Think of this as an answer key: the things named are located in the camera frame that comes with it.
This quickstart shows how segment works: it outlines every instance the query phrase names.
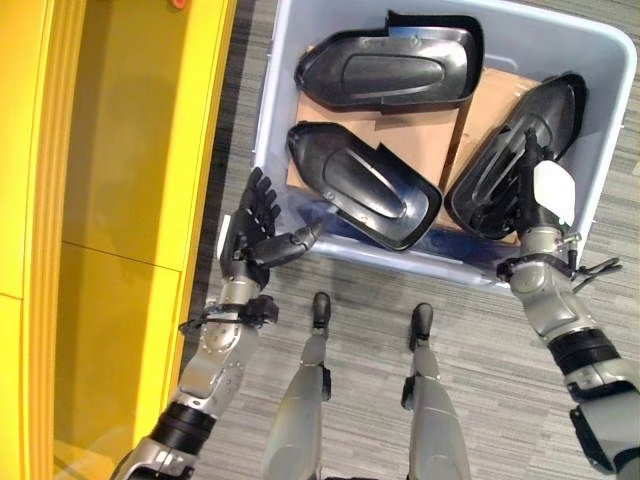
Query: white label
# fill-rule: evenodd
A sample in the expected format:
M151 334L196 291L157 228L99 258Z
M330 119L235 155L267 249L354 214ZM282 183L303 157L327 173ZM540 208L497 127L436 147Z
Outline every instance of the white label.
M533 170L536 202L571 226L575 217L576 182L569 172L551 160L543 160Z

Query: white tag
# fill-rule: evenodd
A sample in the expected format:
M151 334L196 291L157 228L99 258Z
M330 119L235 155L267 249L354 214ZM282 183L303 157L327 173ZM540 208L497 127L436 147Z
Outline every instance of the white tag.
M571 226L575 218L576 182L569 172L551 160L543 160L533 170L533 195L543 206Z
M222 228L220 228L220 235L218 235L218 243L216 244L216 258L218 260L220 260L220 255L222 255L222 249L224 248L224 241L227 239L227 230L229 230L230 222L230 215L222 217Z

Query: black cable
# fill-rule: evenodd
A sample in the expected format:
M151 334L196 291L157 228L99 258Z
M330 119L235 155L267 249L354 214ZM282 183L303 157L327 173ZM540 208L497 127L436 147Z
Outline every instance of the black cable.
M622 265L620 264L620 259L618 257L610 258L609 260L605 260L604 262L599 263L598 265L595 265L593 267L580 267L577 273L587 278L573 287L573 293L578 293L600 275L609 275L611 273L619 272L621 269Z

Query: yellow cabinet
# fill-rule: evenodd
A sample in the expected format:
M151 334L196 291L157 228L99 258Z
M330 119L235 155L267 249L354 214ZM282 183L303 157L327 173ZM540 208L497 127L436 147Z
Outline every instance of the yellow cabinet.
M170 383L179 280L174 270L63 245L56 441L117 458L150 431ZM82 474L86 459L77 463L69 467Z
M234 7L0 2L3 478L108 477L168 399Z

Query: robot forearm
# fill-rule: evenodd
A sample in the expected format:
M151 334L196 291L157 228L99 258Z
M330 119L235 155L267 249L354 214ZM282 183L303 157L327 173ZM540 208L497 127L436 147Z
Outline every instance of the robot forearm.
M508 262L506 279L579 404L571 420L584 453L604 473L637 479L638 368L620 358L574 293L562 233L553 227L532 228L521 236L521 244L521 257Z
M204 442L240 388L245 365L258 346L254 323L261 318L259 306L275 307L268 297L256 301L258 292L256 283L247 278L225 282L223 303L202 320L198 350L171 403L151 434L122 460L112 480L191 476Z

